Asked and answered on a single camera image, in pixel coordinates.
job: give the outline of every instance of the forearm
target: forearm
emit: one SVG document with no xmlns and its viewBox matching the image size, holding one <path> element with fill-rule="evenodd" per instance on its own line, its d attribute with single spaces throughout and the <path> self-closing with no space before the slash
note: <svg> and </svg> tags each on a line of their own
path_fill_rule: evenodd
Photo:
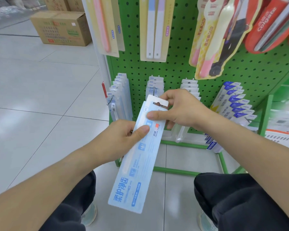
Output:
<svg viewBox="0 0 289 231">
<path fill-rule="evenodd" d="M 204 130 L 238 161 L 289 217 L 289 148 L 212 115 Z"/>
<path fill-rule="evenodd" d="M 93 170 L 95 166 L 87 162 L 87 154 L 78 149 L 0 194 L 0 230 L 39 230 L 74 186 Z"/>
</svg>

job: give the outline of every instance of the colgate logo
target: colgate logo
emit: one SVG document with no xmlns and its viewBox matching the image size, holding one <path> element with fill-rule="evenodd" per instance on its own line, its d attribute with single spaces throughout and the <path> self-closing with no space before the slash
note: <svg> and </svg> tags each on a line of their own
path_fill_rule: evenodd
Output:
<svg viewBox="0 0 289 231">
<path fill-rule="evenodd" d="M 264 26 L 269 22 L 270 18 L 274 14 L 274 12 L 277 10 L 276 7 L 274 7 L 270 12 L 267 11 L 265 15 L 262 17 L 261 21 L 258 23 L 258 29 L 257 31 L 261 31 Z"/>
</svg>

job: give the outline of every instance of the display rack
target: display rack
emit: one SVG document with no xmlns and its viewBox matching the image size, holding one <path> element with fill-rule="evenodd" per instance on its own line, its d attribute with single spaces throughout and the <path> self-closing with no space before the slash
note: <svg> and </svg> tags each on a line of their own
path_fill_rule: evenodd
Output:
<svg viewBox="0 0 289 231">
<path fill-rule="evenodd" d="M 122 22 L 125 52 L 119 52 L 119 58 L 107 56 L 110 77 L 114 80 L 117 73 L 126 73 L 131 89 L 134 119 L 137 119 L 148 77 L 164 77 L 165 90 L 179 88 L 183 78 L 194 78 L 195 68 L 190 66 L 189 54 L 197 23 L 197 0 L 176 0 L 171 26 L 170 44 L 167 62 L 140 61 L 139 0 L 118 0 Z M 265 134 L 272 94 L 289 77 L 289 46 L 283 42 L 264 54 L 250 54 L 242 44 L 236 54 L 227 62 L 223 75 L 210 80 L 200 80 L 201 102 L 210 107 L 224 81 L 241 82 L 246 98 L 256 110 L 262 109 L 258 133 Z M 193 128 L 189 133 L 199 134 Z M 205 145 L 175 143 L 162 140 L 161 143 L 184 147 L 206 148 Z M 224 173 L 228 173 L 223 154 L 219 159 Z M 155 171 L 184 175 L 197 175 L 198 172 L 154 167 Z M 239 167 L 234 173 L 243 172 Z"/>
</svg>

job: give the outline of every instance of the sneaker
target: sneaker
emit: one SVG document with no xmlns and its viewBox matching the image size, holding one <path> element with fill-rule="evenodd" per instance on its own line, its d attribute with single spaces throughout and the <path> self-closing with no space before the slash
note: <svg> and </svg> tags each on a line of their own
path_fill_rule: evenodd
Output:
<svg viewBox="0 0 289 231">
<path fill-rule="evenodd" d="M 198 225 L 201 231 L 218 231 L 217 227 L 204 212 L 201 212 L 198 216 Z"/>
<path fill-rule="evenodd" d="M 93 203 L 90 204 L 88 209 L 81 216 L 81 223 L 84 226 L 89 226 L 95 220 L 97 215 L 97 207 Z"/>
</svg>

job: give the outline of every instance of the left hand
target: left hand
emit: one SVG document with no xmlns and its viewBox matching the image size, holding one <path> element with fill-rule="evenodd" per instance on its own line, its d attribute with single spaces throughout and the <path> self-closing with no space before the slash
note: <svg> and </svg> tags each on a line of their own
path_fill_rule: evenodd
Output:
<svg viewBox="0 0 289 231">
<path fill-rule="evenodd" d="M 148 125 L 134 130 L 136 122 L 117 120 L 112 122 L 95 139 L 83 146 L 85 151 L 92 153 L 91 158 L 99 165 L 108 163 L 123 157 L 137 142 L 146 136 L 150 131 Z"/>
</svg>

